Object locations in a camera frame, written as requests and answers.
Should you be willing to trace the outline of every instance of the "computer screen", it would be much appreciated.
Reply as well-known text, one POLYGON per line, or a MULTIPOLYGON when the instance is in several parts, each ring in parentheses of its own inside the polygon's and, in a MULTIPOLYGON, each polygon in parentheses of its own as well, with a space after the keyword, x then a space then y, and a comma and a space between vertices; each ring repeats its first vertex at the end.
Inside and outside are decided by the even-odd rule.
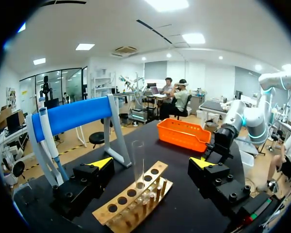
POLYGON ((148 83, 148 84, 147 84, 147 88, 148 88, 148 89, 151 88, 152 86, 156 86, 156 83, 148 83))
POLYGON ((155 87, 155 86, 152 86, 152 87, 151 87, 151 91, 152 91, 152 94, 153 94, 153 95, 155 95, 155 94, 159 94, 159 91, 158 91, 157 87, 155 87))
POLYGON ((18 118, 18 113, 14 113, 13 115, 10 115, 6 119, 6 124, 8 126, 8 130, 10 132, 13 132, 18 129, 19 127, 19 118, 18 118))
POLYGON ((47 107, 48 109, 55 108, 58 106, 59 106, 59 99, 58 98, 44 102, 44 107, 47 107))

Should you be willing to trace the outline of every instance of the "blue foam pad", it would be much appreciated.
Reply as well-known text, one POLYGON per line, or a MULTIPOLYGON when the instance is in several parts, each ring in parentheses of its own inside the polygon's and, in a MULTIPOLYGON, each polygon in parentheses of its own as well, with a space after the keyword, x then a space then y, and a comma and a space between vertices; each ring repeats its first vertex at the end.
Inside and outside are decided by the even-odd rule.
MULTIPOLYGON (((111 117, 107 96, 64 104, 48 110, 48 120, 53 135, 71 130, 95 120, 111 117)), ((39 114, 33 114, 32 123, 37 142, 44 140, 39 114)))

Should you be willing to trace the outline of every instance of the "test tube rack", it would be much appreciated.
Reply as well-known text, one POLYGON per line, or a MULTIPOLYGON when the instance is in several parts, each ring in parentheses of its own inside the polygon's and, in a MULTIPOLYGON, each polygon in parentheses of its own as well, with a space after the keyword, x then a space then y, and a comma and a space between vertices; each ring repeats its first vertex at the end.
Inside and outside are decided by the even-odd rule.
POLYGON ((92 214, 114 233, 130 233, 156 208, 173 185, 161 177, 167 167, 157 161, 145 172, 143 181, 132 183, 92 214))

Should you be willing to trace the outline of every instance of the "orange plastic crate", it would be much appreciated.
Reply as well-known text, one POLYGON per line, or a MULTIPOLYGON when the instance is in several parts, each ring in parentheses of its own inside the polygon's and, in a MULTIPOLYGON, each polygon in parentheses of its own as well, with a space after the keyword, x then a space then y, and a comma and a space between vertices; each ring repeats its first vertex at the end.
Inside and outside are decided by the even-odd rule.
POLYGON ((211 133, 200 125, 181 120, 168 118, 160 122, 157 128, 160 140, 198 152, 205 152, 206 143, 211 139, 211 133))

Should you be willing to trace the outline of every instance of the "man sitting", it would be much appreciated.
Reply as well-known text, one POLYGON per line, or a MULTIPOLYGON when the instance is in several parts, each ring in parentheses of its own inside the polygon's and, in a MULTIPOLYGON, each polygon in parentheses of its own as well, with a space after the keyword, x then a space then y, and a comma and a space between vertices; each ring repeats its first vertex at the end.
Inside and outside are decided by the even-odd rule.
POLYGON ((273 157, 268 171, 267 183, 257 187, 259 192, 267 192, 275 169, 277 169, 277 171, 282 171, 283 174, 291 180, 291 136, 282 144, 281 154, 273 157))
POLYGON ((164 103, 171 103, 172 97, 170 97, 170 92, 173 89, 173 86, 171 85, 171 82, 173 81, 171 78, 166 78, 166 85, 163 87, 163 90, 161 94, 166 94, 169 98, 163 100, 164 103))
POLYGON ((179 83, 176 83, 170 92, 170 96, 177 99, 176 104, 163 103, 160 110, 160 120, 169 118, 169 115, 177 115, 179 112, 184 111, 185 104, 188 100, 188 91, 186 90, 187 82, 185 79, 181 79, 179 83))

